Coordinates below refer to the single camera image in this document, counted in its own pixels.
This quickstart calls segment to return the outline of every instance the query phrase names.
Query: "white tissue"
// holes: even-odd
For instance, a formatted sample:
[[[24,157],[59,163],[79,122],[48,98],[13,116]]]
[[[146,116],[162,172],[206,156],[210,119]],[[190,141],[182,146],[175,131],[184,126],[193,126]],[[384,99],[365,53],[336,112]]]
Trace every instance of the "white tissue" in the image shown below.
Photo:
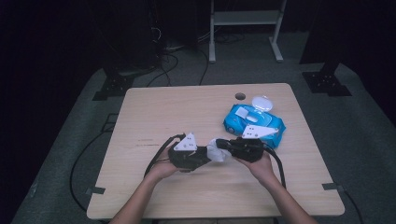
[[[216,139],[212,139],[207,146],[207,157],[212,161],[226,161],[231,158],[231,153],[226,149],[216,146]]]

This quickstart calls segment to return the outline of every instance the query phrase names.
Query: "small round lid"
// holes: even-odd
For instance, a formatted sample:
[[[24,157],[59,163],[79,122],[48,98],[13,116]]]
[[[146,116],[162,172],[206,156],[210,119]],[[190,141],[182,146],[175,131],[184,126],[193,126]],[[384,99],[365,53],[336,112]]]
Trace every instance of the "small round lid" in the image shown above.
[[[251,104],[260,111],[268,112],[273,108],[273,103],[266,96],[255,96]]]

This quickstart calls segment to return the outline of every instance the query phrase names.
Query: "person's left hand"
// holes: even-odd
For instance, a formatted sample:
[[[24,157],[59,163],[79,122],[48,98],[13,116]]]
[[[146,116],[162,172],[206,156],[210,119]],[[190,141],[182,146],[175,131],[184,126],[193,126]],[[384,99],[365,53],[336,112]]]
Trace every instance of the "person's left hand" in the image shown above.
[[[152,175],[156,179],[161,180],[180,170],[176,168],[176,166],[172,164],[172,162],[169,161],[169,148],[170,147],[166,148],[163,153],[161,153],[156,163],[151,167],[151,170],[148,172],[148,175]]]

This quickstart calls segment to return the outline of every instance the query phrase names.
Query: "dark floor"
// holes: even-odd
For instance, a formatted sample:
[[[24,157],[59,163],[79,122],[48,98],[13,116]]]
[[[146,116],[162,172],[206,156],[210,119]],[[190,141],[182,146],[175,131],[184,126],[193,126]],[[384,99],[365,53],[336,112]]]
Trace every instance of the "dark floor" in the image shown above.
[[[318,71],[322,64],[299,64],[307,33],[281,34],[279,48],[285,58],[277,63],[268,34],[246,35],[231,45],[216,45],[217,62],[206,68],[201,51],[184,49],[172,53],[177,66],[150,86],[227,85],[241,83],[289,83],[318,144],[333,180],[347,189],[365,223],[392,223],[396,219],[396,130],[360,78],[340,64],[335,72],[351,96],[330,97],[312,93],[302,72]],[[207,55],[208,45],[200,49]],[[163,69],[176,64],[163,57]],[[134,87],[146,87],[162,73],[138,77]],[[87,83],[59,132],[13,223],[98,223],[89,220],[71,196],[69,176],[79,153],[100,133],[107,115],[118,113],[122,97],[105,101],[92,98],[105,82],[103,70]],[[104,133],[86,148],[73,175],[73,190],[83,207],[94,187],[111,133]],[[340,193],[346,212],[340,217],[316,217],[320,223],[360,223],[358,213],[345,193]]]

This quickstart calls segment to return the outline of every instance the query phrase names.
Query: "dark background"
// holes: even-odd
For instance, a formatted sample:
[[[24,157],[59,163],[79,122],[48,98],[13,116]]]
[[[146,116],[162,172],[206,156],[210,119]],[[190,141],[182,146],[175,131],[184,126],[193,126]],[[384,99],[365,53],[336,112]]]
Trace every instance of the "dark background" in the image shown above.
[[[278,2],[230,6],[267,9]],[[208,32],[209,10],[207,0],[0,1],[2,221],[13,218],[91,75],[105,65],[157,65],[161,46],[153,44],[150,26],[191,41]],[[281,32],[310,31],[301,63],[340,57],[395,123],[395,15],[395,2],[387,0],[289,0]]]

